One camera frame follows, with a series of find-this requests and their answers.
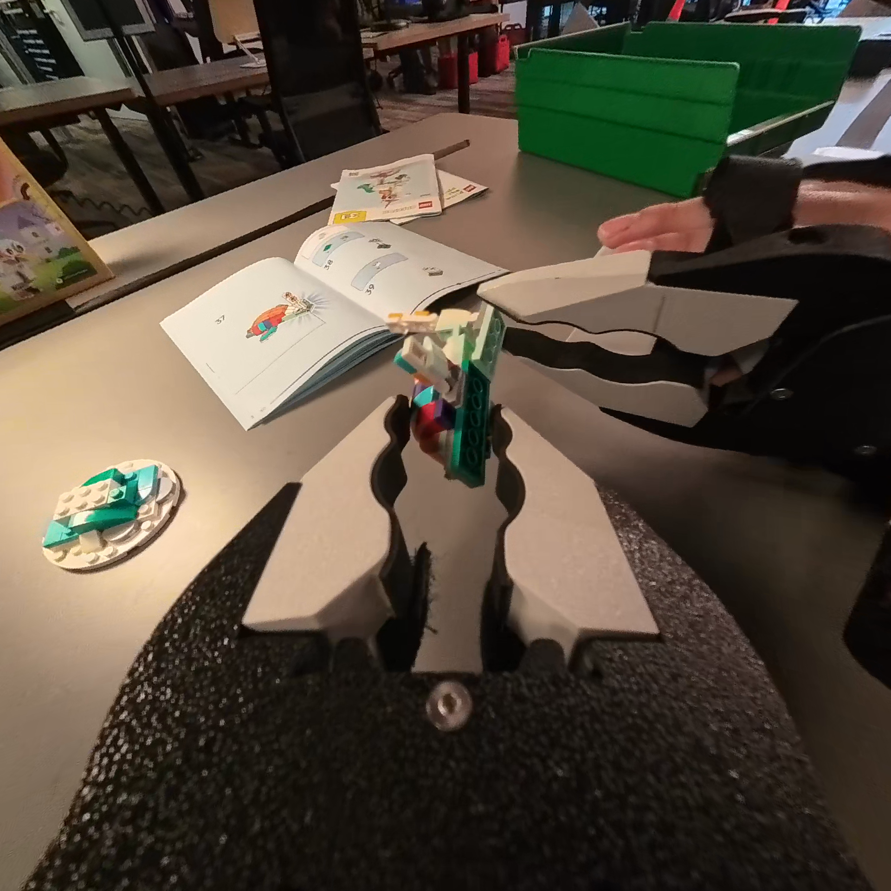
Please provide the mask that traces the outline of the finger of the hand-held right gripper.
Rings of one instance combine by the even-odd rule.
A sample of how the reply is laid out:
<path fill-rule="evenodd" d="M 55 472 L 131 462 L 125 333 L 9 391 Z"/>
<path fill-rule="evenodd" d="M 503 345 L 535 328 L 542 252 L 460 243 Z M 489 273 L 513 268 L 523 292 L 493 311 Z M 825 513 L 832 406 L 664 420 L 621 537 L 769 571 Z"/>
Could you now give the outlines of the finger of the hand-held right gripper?
<path fill-rule="evenodd" d="M 670 343 L 755 343 L 797 306 L 790 298 L 654 284 L 653 257 L 632 251 L 510 273 L 479 285 L 478 295 L 525 325 L 636 331 Z"/>
<path fill-rule="evenodd" d="M 707 359 L 664 340 L 646 355 L 620 354 L 590 341 L 553 340 L 511 327 L 504 350 L 596 407 L 691 428 L 708 412 Z"/>

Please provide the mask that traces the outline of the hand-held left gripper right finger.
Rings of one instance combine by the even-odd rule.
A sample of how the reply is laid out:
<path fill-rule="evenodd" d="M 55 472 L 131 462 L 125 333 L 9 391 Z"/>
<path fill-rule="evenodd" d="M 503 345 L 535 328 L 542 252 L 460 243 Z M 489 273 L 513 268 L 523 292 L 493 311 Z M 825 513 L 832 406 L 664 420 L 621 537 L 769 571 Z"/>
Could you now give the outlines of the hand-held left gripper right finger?
<path fill-rule="evenodd" d="M 485 589 L 485 668 L 516 670 L 538 641 L 571 666 L 588 640 L 660 638 L 594 481 L 516 412 L 496 407 L 506 510 Z"/>

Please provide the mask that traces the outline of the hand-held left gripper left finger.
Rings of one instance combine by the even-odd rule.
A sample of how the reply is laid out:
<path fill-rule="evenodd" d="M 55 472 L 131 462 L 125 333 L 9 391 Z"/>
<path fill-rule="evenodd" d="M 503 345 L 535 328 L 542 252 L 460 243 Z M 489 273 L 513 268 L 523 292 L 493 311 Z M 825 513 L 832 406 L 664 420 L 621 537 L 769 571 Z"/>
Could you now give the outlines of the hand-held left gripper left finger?
<path fill-rule="evenodd" d="M 301 479 L 241 623 L 254 633 L 361 640 L 411 670 L 427 625 L 427 548 L 395 513 L 407 484 L 410 403 L 386 399 Z"/>

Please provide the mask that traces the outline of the multicolour lego model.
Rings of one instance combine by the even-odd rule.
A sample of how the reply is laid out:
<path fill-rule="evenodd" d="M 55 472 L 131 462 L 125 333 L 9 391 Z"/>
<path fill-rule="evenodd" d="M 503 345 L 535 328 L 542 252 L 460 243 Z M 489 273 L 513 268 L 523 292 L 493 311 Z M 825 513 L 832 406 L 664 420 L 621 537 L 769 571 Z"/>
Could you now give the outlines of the multicolour lego model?
<path fill-rule="evenodd" d="M 410 429 L 421 451 L 443 467 L 447 478 L 469 488 L 482 486 L 494 377 L 469 362 L 450 362 L 445 346 L 423 335 L 407 336 L 394 362 L 413 378 Z"/>

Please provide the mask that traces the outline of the person's right forearm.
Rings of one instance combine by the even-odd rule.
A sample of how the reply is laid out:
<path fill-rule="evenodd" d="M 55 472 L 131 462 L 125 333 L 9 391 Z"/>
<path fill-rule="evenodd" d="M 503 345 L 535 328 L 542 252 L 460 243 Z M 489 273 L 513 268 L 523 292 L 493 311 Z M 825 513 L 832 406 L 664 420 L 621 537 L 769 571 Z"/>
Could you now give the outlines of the person's right forearm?
<path fill-rule="evenodd" d="M 855 159 L 828 159 L 803 167 L 803 182 L 853 183 L 890 189 L 890 155 Z"/>

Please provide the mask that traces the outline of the round white lego plate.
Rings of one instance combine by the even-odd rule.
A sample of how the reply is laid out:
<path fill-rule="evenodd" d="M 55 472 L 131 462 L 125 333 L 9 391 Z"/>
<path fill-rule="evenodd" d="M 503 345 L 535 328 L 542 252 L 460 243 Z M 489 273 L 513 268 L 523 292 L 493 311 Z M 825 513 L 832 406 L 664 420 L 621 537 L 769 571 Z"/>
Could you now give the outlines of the round white lego plate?
<path fill-rule="evenodd" d="M 183 496 L 165 463 L 118 462 L 57 499 L 42 553 L 58 568 L 88 572 L 126 560 L 168 525 Z"/>

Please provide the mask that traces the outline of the yellow lego set box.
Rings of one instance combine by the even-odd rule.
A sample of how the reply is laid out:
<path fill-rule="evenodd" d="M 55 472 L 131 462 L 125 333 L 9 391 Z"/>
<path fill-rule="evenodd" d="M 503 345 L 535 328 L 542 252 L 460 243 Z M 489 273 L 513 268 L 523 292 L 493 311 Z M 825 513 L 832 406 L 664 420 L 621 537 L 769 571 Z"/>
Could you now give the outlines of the yellow lego set box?
<path fill-rule="evenodd" d="M 1 325 L 114 278 L 13 151 L 1 143 Z"/>

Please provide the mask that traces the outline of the person's right hand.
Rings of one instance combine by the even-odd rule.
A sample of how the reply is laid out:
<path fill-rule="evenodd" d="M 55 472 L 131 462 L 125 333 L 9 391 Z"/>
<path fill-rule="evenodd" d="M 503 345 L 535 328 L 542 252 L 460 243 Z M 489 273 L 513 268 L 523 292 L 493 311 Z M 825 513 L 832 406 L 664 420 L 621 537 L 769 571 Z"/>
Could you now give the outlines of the person's right hand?
<path fill-rule="evenodd" d="M 865 225 L 890 230 L 890 191 L 877 185 L 806 180 L 793 225 Z M 614 252 L 705 250 L 714 228 L 703 199 L 645 207 L 600 225 L 600 245 Z"/>

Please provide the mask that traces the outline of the green plastic crate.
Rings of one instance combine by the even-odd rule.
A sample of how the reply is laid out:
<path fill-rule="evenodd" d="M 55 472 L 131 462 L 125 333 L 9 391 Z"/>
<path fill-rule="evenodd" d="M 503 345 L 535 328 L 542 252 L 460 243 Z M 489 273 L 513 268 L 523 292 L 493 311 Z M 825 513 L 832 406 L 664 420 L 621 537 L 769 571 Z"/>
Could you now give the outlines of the green plastic crate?
<path fill-rule="evenodd" d="M 519 149 L 676 198 L 829 117 L 857 26 L 629 23 L 518 48 Z"/>

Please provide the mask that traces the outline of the small instruction leaflet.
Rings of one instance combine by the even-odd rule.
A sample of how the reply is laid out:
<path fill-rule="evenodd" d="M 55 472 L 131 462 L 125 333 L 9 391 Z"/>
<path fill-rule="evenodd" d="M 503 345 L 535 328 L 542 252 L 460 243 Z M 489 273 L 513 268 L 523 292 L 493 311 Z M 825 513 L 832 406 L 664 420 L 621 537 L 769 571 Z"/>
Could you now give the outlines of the small instruction leaflet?
<path fill-rule="evenodd" d="M 369 168 L 368 175 L 377 181 L 382 198 L 394 199 L 387 206 L 400 210 L 399 215 L 388 216 L 396 225 L 436 216 L 487 191 L 484 185 L 440 171 L 434 156 L 425 154 Z"/>
<path fill-rule="evenodd" d="M 435 157 L 426 153 L 371 168 L 343 170 L 328 224 L 394 221 L 437 216 L 442 211 Z"/>

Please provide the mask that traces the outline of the open instruction booklet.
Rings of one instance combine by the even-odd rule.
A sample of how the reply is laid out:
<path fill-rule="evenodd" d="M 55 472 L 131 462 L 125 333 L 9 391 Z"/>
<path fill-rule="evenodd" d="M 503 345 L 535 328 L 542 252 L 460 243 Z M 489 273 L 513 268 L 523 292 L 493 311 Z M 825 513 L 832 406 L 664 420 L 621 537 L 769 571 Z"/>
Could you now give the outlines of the open instruction booklet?
<path fill-rule="evenodd" d="M 427 310 L 508 271 L 390 222 L 326 226 L 295 259 L 241 269 L 161 321 L 245 430 L 397 340 Z"/>

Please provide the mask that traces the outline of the brown wooden table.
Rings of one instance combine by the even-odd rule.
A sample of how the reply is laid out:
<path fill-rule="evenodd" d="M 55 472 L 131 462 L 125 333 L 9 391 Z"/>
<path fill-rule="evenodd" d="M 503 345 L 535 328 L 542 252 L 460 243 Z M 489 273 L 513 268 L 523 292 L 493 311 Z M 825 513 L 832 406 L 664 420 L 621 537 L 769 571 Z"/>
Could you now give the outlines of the brown wooden table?
<path fill-rule="evenodd" d="M 365 29 L 361 31 L 362 49 L 370 51 L 374 58 L 384 58 L 402 50 L 455 39 L 458 111 L 468 115 L 471 113 L 470 36 L 509 21 L 507 13 L 472 13 L 459 19 L 415 23 L 387 32 Z"/>
<path fill-rule="evenodd" d="M 1 91 L 2 128 L 24 132 L 59 126 L 72 117 L 95 114 L 106 138 L 134 182 L 150 213 L 165 213 L 134 152 L 108 115 L 109 109 L 133 104 L 149 118 L 152 130 L 172 166 L 177 180 L 191 201 L 204 198 L 188 161 L 187 151 L 172 123 L 169 111 L 181 103 L 200 98 L 226 99 L 238 111 L 235 96 L 262 89 L 270 78 L 262 64 L 250 66 L 244 57 L 211 61 L 194 66 L 137 75 L 118 82 L 95 77 L 67 79 L 11 86 Z"/>

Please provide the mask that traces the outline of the black office chair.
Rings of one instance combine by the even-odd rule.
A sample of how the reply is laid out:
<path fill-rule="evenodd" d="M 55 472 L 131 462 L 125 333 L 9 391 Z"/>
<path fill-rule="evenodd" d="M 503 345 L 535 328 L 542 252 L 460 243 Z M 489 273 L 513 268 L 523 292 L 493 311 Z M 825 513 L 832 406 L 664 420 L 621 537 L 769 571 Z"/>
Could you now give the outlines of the black office chair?
<path fill-rule="evenodd" d="M 245 100 L 293 168 L 381 136 L 355 1 L 255 1 L 269 93 Z"/>

